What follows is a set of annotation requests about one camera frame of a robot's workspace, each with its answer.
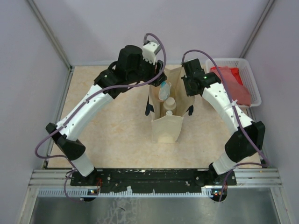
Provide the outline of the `orange bottle pink cap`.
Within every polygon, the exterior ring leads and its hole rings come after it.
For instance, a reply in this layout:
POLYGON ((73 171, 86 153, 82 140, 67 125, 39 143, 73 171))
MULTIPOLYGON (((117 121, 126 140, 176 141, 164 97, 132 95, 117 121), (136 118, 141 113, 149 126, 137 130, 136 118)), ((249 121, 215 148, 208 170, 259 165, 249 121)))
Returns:
POLYGON ((164 81, 160 85, 160 89, 158 92, 158 98, 161 101, 166 101, 171 94, 171 84, 164 81))

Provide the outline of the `white opaque lotion bottle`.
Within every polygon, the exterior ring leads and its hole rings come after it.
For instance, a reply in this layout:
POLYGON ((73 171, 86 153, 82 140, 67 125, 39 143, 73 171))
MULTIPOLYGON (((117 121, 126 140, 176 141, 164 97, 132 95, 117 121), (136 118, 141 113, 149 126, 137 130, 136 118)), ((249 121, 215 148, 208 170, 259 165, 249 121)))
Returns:
POLYGON ((166 101, 164 101, 163 103, 163 109, 164 109, 164 112, 167 112, 167 111, 171 111, 172 113, 175 112, 176 110, 176 107, 177 107, 177 104, 176 104, 176 101, 174 98, 172 97, 169 97, 166 101))

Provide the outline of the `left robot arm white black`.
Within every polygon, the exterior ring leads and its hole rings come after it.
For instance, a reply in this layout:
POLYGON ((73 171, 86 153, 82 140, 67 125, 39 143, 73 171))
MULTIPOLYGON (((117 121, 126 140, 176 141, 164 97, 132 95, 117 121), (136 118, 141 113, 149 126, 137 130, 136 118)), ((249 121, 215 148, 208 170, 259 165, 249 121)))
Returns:
POLYGON ((148 42, 142 48, 125 46, 120 50, 117 61, 95 78, 73 110, 59 122, 46 126, 46 131, 81 174, 80 179, 85 184, 94 184, 97 173, 85 153, 85 146, 78 139, 80 134, 93 117, 121 93, 141 84, 159 86, 165 81, 165 61, 156 59, 158 52, 164 50, 161 44, 155 42, 148 42))

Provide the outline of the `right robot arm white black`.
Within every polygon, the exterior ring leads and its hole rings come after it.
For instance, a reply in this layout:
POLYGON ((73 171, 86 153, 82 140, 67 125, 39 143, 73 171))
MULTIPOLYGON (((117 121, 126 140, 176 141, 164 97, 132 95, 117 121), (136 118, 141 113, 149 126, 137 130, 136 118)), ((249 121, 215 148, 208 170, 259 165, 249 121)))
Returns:
POLYGON ((187 96, 200 95, 219 114, 231 134, 224 153, 209 165, 209 181, 215 185, 225 180, 225 174, 243 159, 261 149, 265 134, 264 124, 254 122, 229 99, 221 79, 214 73, 205 73, 198 59, 182 64, 182 77, 187 96))

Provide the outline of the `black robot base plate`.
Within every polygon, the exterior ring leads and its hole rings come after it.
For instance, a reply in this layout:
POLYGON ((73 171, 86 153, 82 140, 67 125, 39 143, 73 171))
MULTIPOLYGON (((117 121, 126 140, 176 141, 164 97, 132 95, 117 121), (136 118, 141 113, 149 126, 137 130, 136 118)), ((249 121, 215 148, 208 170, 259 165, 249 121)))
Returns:
POLYGON ((71 186, 91 187, 90 195, 101 193, 125 193, 129 189, 134 194, 176 194, 201 193, 203 187, 212 186, 212 198, 223 201, 227 188, 237 184, 234 172, 212 178, 208 169, 96 169, 87 177, 78 171, 71 175, 71 186))

